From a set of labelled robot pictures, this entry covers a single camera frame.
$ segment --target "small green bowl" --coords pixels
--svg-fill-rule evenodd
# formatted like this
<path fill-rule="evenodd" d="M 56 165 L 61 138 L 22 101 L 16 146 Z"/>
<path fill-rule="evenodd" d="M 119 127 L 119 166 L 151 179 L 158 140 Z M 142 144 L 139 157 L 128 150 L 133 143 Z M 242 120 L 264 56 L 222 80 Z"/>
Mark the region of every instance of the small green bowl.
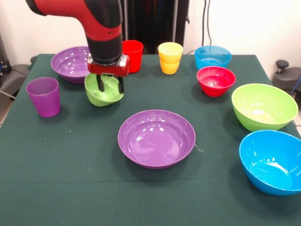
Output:
<path fill-rule="evenodd" d="M 103 76 L 104 92 L 98 88 L 96 74 L 89 74 L 85 78 L 85 89 L 89 101 L 98 107 L 108 106 L 119 101 L 123 97 L 123 93 L 119 93 L 119 81 L 113 76 Z"/>
<path fill-rule="evenodd" d="M 296 101 L 283 90 L 259 83 L 238 87 L 232 104 L 240 123 L 249 131 L 278 130 L 298 114 Z"/>

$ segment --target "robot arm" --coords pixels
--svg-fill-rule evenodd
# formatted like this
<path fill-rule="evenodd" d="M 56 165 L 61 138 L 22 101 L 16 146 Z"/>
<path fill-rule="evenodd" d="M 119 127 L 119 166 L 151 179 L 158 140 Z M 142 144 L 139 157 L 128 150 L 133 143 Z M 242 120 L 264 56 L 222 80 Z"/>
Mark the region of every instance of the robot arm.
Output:
<path fill-rule="evenodd" d="M 68 16 L 80 21 L 91 54 L 88 59 L 88 69 L 91 73 L 109 74 L 118 78 L 128 75 L 129 58 L 122 54 L 120 0 L 26 0 L 26 2 L 30 9 L 39 15 Z"/>

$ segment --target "blue bowl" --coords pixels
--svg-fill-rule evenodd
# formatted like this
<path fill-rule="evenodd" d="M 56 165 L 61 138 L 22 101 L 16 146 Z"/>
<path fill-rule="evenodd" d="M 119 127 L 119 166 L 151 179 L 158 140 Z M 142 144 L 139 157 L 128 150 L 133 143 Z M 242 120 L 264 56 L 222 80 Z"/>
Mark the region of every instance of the blue bowl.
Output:
<path fill-rule="evenodd" d="M 198 69 L 208 66 L 227 68 L 232 59 L 232 54 L 219 46 L 202 46 L 195 51 L 194 56 Z"/>
<path fill-rule="evenodd" d="M 301 140 L 277 130 L 259 130 L 240 143 L 239 155 L 249 180 L 262 192 L 301 192 Z"/>

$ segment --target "table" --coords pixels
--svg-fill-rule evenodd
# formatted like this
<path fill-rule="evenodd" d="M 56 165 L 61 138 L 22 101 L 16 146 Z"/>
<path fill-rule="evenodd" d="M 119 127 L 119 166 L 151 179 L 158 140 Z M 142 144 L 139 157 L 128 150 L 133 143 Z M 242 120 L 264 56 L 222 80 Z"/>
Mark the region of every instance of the table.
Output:
<path fill-rule="evenodd" d="M 222 97 L 204 95 L 194 56 L 178 72 L 161 72 L 157 55 L 143 55 L 139 73 L 124 81 L 113 105 L 91 105 L 83 86 L 58 78 L 53 55 L 36 59 L 0 129 L 2 226 L 296 226 L 301 195 L 274 197 L 246 178 L 238 156 L 249 131 L 234 115 L 231 93 L 240 85 L 271 84 L 256 56 L 233 56 L 236 84 Z M 39 117 L 26 84 L 50 76 L 60 83 L 61 112 Z M 120 151 L 118 129 L 148 109 L 173 111 L 196 132 L 196 147 L 165 170 L 135 165 Z M 282 131 L 299 137 L 290 123 Z"/>

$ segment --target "yellow cup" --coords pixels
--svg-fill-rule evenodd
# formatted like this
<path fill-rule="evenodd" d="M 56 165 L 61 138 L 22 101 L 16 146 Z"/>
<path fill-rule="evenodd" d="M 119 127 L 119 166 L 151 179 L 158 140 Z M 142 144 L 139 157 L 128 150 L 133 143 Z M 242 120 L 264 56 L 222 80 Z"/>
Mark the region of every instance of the yellow cup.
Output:
<path fill-rule="evenodd" d="M 163 73 L 176 73 L 183 54 L 183 46 L 175 42 L 164 42 L 158 46 L 158 52 Z"/>

